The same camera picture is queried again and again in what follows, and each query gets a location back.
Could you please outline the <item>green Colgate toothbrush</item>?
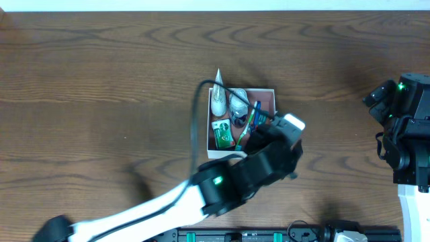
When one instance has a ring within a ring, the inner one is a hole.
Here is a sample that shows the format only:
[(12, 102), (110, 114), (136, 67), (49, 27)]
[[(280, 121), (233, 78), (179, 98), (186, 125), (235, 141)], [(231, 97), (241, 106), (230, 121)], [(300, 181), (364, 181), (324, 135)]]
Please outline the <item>green Colgate toothbrush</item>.
[(255, 108), (258, 108), (258, 107), (259, 107), (259, 103), (260, 103), (260, 101), (256, 101), (256, 102), (254, 103), (253, 110), (251, 111), (251, 114), (250, 114), (250, 116), (249, 116), (249, 118), (248, 118), (248, 120), (247, 120), (247, 123), (246, 123), (246, 125), (245, 125), (245, 127), (244, 127), (244, 129), (243, 129), (243, 131), (242, 131), (242, 133), (241, 133), (241, 135), (239, 136), (239, 139), (238, 139), (238, 141), (237, 141), (237, 144), (236, 144), (236, 146), (235, 146), (235, 148), (234, 148), (234, 150), (235, 150), (235, 151), (240, 151), (240, 150), (242, 149), (241, 141), (242, 141), (242, 139), (245, 137), (245, 135), (246, 135), (246, 134), (248, 133), (248, 131), (249, 131), (249, 127), (250, 127), (250, 125), (251, 125), (251, 122), (254, 120), (254, 116), (255, 116)]

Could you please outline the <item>green white soap packet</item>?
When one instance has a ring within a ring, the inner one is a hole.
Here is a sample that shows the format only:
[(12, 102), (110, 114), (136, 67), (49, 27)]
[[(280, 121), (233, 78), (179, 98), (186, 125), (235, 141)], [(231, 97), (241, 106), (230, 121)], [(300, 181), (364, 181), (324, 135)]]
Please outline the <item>green white soap packet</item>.
[(216, 120), (211, 123), (214, 132), (216, 148), (218, 150), (230, 149), (236, 145), (232, 136), (230, 120)]

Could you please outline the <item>blue disposable razor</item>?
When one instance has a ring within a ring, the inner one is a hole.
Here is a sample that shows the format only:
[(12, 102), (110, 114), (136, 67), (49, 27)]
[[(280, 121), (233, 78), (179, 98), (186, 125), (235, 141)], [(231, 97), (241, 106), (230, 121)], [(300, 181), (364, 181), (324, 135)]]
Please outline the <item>blue disposable razor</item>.
[[(260, 107), (261, 107), (261, 102), (260, 101), (256, 101), (255, 102), (255, 108), (259, 110)], [(250, 134), (258, 127), (258, 125), (259, 125), (259, 117), (260, 117), (259, 112), (257, 112), (257, 111), (254, 110), (254, 118), (253, 118), (252, 123), (249, 126), (249, 133)]]

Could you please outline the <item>clear bottle blue liquid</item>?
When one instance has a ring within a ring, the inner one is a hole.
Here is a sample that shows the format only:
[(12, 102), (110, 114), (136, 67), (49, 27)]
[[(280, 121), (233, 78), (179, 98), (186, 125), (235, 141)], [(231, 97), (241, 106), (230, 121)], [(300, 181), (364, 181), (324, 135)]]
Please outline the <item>clear bottle blue liquid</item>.
[(229, 116), (231, 123), (236, 128), (245, 125), (248, 116), (248, 97), (247, 92), (241, 88), (232, 88), (229, 95)]

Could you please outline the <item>white cream tube gold cap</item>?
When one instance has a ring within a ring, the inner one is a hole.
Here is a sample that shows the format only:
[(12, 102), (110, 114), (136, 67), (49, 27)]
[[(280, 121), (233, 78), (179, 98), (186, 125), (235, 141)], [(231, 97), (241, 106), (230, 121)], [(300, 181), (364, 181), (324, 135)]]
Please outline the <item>white cream tube gold cap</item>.
[(220, 69), (217, 70), (215, 82), (216, 84), (214, 84), (212, 90), (210, 109), (214, 116), (221, 117), (226, 113), (227, 103), (226, 92), (225, 89), (222, 87), (224, 84), (222, 81)]

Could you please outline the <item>green Colgate toothpaste tube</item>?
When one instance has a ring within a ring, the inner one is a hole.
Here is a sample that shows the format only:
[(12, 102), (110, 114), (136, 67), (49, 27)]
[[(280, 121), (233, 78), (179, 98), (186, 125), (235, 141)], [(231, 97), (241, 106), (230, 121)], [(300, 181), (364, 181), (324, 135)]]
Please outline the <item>green Colgate toothpaste tube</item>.
[(259, 125), (265, 124), (266, 120), (267, 120), (266, 116), (259, 115), (258, 120), (257, 120), (257, 125), (259, 126)]

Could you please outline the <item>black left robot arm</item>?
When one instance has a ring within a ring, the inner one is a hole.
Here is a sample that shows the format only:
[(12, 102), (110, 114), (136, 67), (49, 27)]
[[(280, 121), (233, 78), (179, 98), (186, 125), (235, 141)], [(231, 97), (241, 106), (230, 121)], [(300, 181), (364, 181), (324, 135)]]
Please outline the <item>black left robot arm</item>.
[(231, 165), (229, 157), (202, 164), (170, 192), (97, 220), (72, 223), (60, 215), (48, 220), (33, 241), (145, 241), (176, 227), (220, 216), (246, 203), (262, 186), (294, 172), (302, 155), (305, 125), (265, 124), (250, 137), (253, 148)]

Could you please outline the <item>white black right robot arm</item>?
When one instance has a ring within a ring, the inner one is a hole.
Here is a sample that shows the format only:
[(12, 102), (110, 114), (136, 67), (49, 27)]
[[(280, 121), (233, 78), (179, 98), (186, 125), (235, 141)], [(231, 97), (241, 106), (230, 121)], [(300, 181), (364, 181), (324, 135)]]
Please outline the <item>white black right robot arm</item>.
[(405, 241), (429, 240), (429, 76), (404, 73), (363, 98), (382, 125), (377, 154), (392, 168)]

